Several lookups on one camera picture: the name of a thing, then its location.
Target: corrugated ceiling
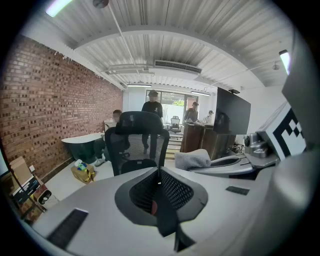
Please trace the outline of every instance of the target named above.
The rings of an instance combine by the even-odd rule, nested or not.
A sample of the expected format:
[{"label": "corrugated ceiling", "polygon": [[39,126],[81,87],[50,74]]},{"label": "corrugated ceiling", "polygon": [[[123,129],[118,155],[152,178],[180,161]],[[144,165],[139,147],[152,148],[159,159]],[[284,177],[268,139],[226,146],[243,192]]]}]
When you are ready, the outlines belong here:
[{"label": "corrugated ceiling", "polygon": [[[137,64],[153,65],[154,60],[164,60],[193,65],[202,69],[202,78],[212,83],[220,81],[216,85],[228,88],[284,84],[287,74],[279,51],[291,52],[293,28],[269,1],[110,0],[109,4],[119,26],[127,32],[125,39]],[[54,18],[40,10],[33,21],[102,71],[113,65],[133,64],[109,8],[97,9],[92,0],[73,0]],[[147,33],[141,26],[154,29]],[[167,33],[166,28],[180,33]],[[183,36],[186,32],[195,36]],[[198,37],[215,44],[205,45]],[[279,70],[272,69],[274,62],[278,62]],[[227,79],[252,68],[245,72],[246,79],[241,79],[244,74],[238,80]],[[112,78],[121,83],[139,81],[137,74],[130,73]],[[140,78],[145,83],[194,89],[205,86],[165,76]]]}]

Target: fluorescent light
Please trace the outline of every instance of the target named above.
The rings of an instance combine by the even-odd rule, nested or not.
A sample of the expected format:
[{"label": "fluorescent light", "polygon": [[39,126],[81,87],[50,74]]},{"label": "fluorescent light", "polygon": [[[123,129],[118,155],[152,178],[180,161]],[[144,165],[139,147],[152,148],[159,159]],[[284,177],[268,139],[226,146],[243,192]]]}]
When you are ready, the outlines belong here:
[{"label": "fluorescent light", "polygon": [[54,17],[60,12],[67,4],[69,4],[72,0],[55,0],[48,9],[46,9],[46,13]]},{"label": "fluorescent light", "polygon": [[290,68],[290,55],[289,52],[287,50],[282,50],[279,52],[280,54],[280,58],[283,62],[284,68],[286,73],[289,75],[289,68]]},{"label": "fluorescent light", "polygon": [[191,93],[192,94],[199,94],[199,95],[203,95],[203,96],[211,96],[210,94],[206,94],[206,93],[203,93],[203,92],[197,92],[197,91],[192,91]]},{"label": "fluorescent light", "polygon": [[152,87],[149,84],[128,84],[127,87]]}]

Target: cap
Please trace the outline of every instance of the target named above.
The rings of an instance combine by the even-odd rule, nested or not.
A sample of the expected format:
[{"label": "cap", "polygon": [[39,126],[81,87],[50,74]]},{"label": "cap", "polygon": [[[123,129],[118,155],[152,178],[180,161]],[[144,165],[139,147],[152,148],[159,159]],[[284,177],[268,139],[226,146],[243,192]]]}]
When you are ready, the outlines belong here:
[{"label": "cap", "polygon": [[158,96],[158,93],[156,90],[151,90],[148,95],[151,97],[156,97],[156,96]]}]

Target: jeans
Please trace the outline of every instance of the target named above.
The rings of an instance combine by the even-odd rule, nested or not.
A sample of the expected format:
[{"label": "jeans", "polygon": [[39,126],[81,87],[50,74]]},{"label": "jeans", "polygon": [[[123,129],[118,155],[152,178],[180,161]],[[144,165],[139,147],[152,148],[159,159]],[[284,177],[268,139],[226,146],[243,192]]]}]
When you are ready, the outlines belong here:
[{"label": "jeans", "polygon": [[106,143],[103,138],[96,139],[93,143],[93,148],[94,148],[94,154],[95,154],[96,158],[102,159],[102,150],[104,150],[103,154],[105,156],[105,160],[110,161],[108,149],[106,147]]},{"label": "jeans", "polygon": [[[142,134],[142,144],[145,149],[149,148],[148,145],[149,134]],[[157,150],[157,135],[151,134],[150,136],[150,158],[156,158]]]}]

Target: computer monitor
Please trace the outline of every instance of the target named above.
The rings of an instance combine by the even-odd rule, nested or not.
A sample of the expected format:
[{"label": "computer monitor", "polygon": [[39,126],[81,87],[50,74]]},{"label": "computer monitor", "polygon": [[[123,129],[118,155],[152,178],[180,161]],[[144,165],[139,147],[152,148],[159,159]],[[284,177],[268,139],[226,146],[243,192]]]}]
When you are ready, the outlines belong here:
[{"label": "computer monitor", "polygon": [[218,134],[247,134],[251,104],[227,90],[218,88],[213,130]]}]

